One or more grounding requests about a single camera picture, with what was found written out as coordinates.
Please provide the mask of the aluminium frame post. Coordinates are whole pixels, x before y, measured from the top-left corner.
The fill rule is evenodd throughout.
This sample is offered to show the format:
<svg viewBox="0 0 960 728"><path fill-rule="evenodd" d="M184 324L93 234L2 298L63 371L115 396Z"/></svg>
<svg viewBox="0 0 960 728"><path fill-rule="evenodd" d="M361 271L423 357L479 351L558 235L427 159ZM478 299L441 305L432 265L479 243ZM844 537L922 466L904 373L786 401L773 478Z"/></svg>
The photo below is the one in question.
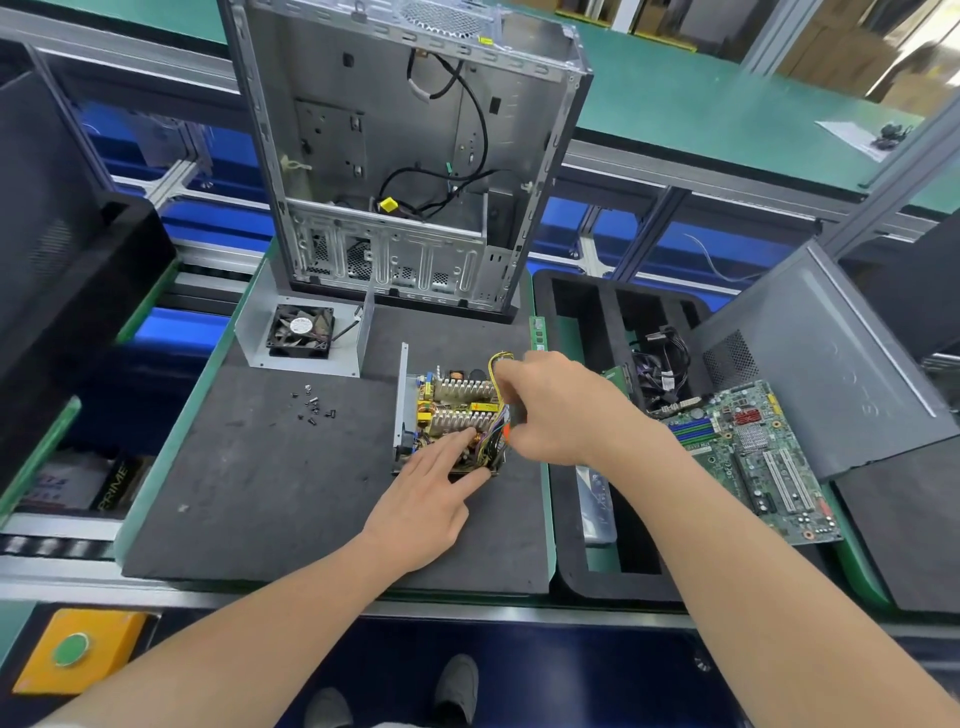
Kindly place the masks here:
<svg viewBox="0 0 960 728"><path fill-rule="evenodd" d="M960 158L960 86L869 178L866 199L823 234L823 251L834 261L842 259L871 237L888 217L897 215L956 158Z"/></svg>

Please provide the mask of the person's right hand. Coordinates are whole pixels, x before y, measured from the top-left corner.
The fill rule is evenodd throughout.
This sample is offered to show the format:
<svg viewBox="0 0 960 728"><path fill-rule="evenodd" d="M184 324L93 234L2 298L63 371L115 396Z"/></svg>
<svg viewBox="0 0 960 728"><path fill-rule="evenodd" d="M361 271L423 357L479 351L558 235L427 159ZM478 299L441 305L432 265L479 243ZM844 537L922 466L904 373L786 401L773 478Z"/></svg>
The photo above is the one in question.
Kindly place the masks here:
<svg viewBox="0 0 960 728"><path fill-rule="evenodd" d="M534 453L554 465L598 467L604 449L643 421L642 412L598 373L555 350L534 350Z"/></svg>

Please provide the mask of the person's left hand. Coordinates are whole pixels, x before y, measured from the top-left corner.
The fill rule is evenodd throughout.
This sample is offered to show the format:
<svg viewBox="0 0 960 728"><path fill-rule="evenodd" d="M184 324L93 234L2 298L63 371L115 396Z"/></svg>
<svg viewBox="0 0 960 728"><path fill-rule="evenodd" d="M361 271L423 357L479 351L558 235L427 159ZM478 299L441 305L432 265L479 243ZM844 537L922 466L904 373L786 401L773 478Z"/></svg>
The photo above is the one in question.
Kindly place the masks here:
<svg viewBox="0 0 960 728"><path fill-rule="evenodd" d="M449 502L450 470L474 437L449 433L414 454L366 519L360 540L394 578L422 569L456 542L469 515L467 500Z"/></svg>

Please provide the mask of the large black foam tray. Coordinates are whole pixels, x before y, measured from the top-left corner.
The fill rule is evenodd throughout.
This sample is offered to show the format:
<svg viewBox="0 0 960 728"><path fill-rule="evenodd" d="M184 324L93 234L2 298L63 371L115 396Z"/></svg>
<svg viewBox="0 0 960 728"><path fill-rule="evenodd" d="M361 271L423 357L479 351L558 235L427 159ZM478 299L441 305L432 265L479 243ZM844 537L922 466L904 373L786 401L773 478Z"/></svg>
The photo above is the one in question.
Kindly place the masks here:
<svg viewBox="0 0 960 728"><path fill-rule="evenodd" d="M37 71L0 86L0 496L175 256L148 200L94 189Z"/></svg>

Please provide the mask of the person's left forearm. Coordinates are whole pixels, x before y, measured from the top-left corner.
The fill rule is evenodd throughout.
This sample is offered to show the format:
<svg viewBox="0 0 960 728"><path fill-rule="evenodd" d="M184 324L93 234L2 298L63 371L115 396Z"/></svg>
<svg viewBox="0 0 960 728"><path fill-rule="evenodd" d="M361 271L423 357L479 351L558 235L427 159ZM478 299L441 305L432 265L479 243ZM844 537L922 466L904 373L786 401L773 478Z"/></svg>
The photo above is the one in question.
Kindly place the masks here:
<svg viewBox="0 0 960 728"><path fill-rule="evenodd" d="M169 637L31 728L274 728L363 610L450 547L364 532Z"/></svg>

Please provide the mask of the printed cardboard box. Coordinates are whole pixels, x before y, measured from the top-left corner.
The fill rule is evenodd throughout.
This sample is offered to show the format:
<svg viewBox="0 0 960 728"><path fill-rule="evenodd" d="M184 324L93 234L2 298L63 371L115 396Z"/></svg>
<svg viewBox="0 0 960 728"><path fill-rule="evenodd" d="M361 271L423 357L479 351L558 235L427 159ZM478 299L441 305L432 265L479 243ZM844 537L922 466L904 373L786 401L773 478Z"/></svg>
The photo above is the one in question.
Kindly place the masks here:
<svg viewBox="0 0 960 728"><path fill-rule="evenodd" d="M110 514L128 509L156 457L62 450L37 471L18 511Z"/></svg>

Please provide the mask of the silver metal fan bracket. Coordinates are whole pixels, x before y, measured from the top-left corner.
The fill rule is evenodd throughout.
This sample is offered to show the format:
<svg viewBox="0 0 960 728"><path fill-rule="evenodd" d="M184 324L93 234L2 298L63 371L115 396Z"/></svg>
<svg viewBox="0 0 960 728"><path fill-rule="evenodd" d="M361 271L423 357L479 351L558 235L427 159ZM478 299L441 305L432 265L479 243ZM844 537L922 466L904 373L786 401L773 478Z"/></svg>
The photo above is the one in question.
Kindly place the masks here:
<svg viewBox="0 0 960 728"><path fill-rule="evenodd" d="M314 305L334 314L332 344L326 359L271 355L267 341L272 317L280 305ZM234 333L254 369L297 372L313 376L359 378L374 321L374 301L363 303L316 296L287 296L274 289L251 286L241 304Z"/></svg>

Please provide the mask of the grey computer case side panel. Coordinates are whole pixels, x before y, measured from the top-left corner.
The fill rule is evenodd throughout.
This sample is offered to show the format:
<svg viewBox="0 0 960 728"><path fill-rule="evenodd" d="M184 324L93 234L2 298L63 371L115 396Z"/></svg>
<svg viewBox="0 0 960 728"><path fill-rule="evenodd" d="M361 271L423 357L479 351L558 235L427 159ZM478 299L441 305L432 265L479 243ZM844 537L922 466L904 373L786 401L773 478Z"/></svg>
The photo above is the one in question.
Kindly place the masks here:
<svg viewBox="0 0 960 728"><path fill-rule="evenodd" d="M769 383L819 480L960 435L942 394L814 241L687 342L716 390Z"/></svg>

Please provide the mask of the silver open computer case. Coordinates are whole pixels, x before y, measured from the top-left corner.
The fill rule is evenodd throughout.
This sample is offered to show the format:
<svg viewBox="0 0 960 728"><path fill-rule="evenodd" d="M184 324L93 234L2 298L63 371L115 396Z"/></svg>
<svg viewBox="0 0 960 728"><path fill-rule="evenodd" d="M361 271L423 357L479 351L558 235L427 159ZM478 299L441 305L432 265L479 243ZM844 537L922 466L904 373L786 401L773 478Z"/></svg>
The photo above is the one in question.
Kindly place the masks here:
<svg viewBox="0 0 960 728"><path fill-rule="evenodd" d="M594 79L577 28L483 0L217 5L294 290L514 318Z"/></svg>

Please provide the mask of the green push button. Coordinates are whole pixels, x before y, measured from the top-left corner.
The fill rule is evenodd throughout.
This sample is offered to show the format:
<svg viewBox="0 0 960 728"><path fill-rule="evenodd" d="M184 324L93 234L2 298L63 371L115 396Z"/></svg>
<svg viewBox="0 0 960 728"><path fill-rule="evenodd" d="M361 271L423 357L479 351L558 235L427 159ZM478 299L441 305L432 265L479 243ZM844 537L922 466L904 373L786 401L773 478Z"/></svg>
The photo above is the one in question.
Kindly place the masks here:
<svg viewBox="0 0 960 728"><path fill-rule="evenodd" d="M64 637L52 651L51 659L57 669L69 669L83 661L92 649L88 633L75 632Z"/></svg>

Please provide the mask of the clear plastic bag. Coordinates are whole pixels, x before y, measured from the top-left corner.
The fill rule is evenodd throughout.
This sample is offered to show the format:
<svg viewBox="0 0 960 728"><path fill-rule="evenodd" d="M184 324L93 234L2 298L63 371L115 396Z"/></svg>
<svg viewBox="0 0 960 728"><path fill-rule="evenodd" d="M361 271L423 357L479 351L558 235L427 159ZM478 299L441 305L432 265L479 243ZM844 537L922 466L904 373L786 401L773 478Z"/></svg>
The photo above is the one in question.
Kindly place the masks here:
<svg viewBox="0 0 960 728"><path fill-rule="evenodd" d="M591 467L575 468L583 540L588 547L606 547L618 540L609 481Z"/></svg>

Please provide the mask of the person's right forearm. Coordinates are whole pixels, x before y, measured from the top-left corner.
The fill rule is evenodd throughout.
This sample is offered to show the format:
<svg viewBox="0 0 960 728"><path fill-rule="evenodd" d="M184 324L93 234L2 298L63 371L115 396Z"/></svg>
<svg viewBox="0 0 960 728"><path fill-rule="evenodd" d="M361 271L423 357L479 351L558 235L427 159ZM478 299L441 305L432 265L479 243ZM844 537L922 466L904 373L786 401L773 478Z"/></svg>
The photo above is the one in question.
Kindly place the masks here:
<svg viewBox="0 0 960 728"><path fill-rule="evenodd" d="M665 427L630 409L582 459L650 532L755 728L960 728L960 703Z"/></svg>

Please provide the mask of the stack of cardboard boxes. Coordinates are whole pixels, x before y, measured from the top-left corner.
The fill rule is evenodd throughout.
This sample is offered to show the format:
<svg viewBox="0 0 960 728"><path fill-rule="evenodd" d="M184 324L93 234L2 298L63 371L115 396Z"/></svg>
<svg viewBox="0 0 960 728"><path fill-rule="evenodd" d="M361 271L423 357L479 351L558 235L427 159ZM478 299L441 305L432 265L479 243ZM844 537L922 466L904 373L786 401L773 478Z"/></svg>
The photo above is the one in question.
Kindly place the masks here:
<svg viewBox="0 0 960 728"><path fill-rule="evenodd" d="M775 72L931 116L960 89L960 0L819 0Z"/></svg>

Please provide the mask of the green motherboard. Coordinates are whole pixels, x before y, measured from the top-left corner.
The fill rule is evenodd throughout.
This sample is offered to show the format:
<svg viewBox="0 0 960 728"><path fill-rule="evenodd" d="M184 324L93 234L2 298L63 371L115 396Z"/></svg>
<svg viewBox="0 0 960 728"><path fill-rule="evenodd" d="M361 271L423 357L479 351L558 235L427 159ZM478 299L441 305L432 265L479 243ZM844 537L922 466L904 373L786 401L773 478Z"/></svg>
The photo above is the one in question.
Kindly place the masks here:
<svg viewBox="0 0 960 728"><path fill-rule="evenodd" d="M844 540L839 519L768 381L693 396L649 414L792 547Z"/></svg>

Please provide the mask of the yellow button box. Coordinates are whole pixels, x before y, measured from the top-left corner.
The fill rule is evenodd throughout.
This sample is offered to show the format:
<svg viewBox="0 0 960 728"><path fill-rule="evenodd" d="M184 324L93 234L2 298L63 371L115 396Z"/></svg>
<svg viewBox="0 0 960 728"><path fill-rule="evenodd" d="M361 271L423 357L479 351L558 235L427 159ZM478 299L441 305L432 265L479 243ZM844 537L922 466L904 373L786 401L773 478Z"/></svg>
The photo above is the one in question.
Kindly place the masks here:
<svg viewBox="0 0 960 728"><path fill-rule="evenodd" d="M150 613L110 609L63 608L54 612L14 680L18 696L75 697L115 674L131 661ZM87 633L92 648L79 663L59 669L52 651L64 637Z"/></svg>

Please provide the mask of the black foam compartment tray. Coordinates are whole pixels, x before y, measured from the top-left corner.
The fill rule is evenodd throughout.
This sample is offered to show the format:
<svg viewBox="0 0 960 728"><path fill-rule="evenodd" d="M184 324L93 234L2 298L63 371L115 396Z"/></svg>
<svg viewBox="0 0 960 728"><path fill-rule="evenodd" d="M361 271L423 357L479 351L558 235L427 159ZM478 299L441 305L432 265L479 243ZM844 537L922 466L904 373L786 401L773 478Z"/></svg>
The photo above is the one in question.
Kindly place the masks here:
<svg viewBox="0 0 960 728"><path fill-rule="evenodd" d="M540 270L532 277L535 314L545 323L549 350L560 351L604 375L633 364L631 344L662 326L675 328L693 351L692 332L711 316L688 295L584 274ZM557 552L557 579L581 599L642 605L682 604L646 527L625 498L611 489L616 541L599 549L592 569L574 467L548 467Z"/></svg>

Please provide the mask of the pile of small black screws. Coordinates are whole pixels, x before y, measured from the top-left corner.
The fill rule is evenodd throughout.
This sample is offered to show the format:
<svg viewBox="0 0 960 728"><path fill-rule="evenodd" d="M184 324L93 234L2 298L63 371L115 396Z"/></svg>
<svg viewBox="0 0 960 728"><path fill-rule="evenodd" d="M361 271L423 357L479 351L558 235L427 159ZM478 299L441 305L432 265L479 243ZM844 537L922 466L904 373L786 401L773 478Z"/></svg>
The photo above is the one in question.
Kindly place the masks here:
<svg viewBox="0 0 960 728"><path fill-rule="evenodd" d="M288 406L293 422L311 427L317 427L323 421L334 421L339 415L323 397L320 388L310 383L290 392Z"/></svg>

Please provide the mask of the person's right shoe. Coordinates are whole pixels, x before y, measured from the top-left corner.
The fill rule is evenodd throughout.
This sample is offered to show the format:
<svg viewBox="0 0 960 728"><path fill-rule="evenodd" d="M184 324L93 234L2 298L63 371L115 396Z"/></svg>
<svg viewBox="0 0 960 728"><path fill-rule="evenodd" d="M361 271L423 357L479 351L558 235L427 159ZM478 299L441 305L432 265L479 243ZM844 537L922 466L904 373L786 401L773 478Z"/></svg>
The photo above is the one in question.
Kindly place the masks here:
<svg viewBox="0 0 960 728"><path fill-rule="evenodd" d="M478 689L474 658L463 653L452 657L438 678L431 710L433 728L473 728Z"/></svg>

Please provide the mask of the person's shoe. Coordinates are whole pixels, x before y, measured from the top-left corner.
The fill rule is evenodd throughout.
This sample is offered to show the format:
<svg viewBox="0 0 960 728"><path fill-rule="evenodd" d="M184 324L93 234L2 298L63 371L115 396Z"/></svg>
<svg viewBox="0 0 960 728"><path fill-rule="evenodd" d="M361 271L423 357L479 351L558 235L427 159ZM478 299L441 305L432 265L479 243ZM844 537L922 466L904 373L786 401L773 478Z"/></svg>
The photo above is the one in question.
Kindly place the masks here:
<svg viewBox="0 0 960 728"><path fill-rule="evenodd" d="M302 728L353 728L353 726L354 718L346 698L332 686L318 690L304 711Z"/></svg>
<svg viewBox="0 0 960 728"><path fill-rule="evenodd" d="M478 689L474 658L463 653L452 657L438 678L431 710L433 728L473 728Z"/></svg>

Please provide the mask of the person's left shoe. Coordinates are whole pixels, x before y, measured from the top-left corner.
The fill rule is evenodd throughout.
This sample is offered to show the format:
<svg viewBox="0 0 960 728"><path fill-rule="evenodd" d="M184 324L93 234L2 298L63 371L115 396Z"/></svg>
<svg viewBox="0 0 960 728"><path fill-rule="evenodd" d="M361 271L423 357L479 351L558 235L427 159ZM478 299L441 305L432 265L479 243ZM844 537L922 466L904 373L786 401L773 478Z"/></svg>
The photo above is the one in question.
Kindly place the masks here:
<svg viewBox="0 0 960 728"><path fill-rule="evenodd" d="M353 728L353 726L354 718L346 698L332 686L318 690L304 711L302 728Z"/></svg>

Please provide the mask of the white paper sheet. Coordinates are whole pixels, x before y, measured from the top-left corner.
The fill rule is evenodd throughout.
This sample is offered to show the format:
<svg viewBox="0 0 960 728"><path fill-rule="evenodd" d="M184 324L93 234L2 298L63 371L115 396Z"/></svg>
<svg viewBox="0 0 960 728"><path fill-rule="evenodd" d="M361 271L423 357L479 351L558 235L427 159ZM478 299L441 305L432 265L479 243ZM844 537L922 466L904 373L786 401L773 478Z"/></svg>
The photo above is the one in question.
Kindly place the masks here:
<svg viewBox="0 0 960 728"><path fill-rule="evenodd" d="M883 163L892 154L896 144L871 131L849 121L817 121L815 125L826 131L846 146L858 151L875 163Z"/></svg>

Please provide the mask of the black cooling fan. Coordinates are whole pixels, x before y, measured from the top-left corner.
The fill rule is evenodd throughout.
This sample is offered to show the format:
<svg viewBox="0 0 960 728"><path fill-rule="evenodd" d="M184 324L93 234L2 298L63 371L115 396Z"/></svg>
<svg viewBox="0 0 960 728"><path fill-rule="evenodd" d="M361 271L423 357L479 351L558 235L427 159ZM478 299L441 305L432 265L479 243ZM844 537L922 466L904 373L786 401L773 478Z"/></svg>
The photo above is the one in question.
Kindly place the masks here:
<svg viewBox="0 0 960 728"><path fill-rule="evenodd" d="M331 307L282 304L276 307L266 339L275 358L327 359L335 316Z"/></svg>

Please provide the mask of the power supply unit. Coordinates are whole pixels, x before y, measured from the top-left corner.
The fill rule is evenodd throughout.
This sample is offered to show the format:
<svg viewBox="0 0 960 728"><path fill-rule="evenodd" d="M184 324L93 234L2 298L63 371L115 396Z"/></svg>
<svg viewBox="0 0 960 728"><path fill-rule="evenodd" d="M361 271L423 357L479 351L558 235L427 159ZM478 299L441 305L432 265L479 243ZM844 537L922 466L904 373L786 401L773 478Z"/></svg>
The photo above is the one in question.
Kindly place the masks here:
<svg viewBox="0 0 960 728"><path fill-rule="evenodd" d="M507 404L495 382L495 363L514 359L501 350L492 355L486 370L409 369L410 346L401 344L393 427L392 474L397 476L413 455L444 436L472 429L474 435L450 469L458 479L486 467L498 475L506 458L505 427L510 422Z"/></svg>

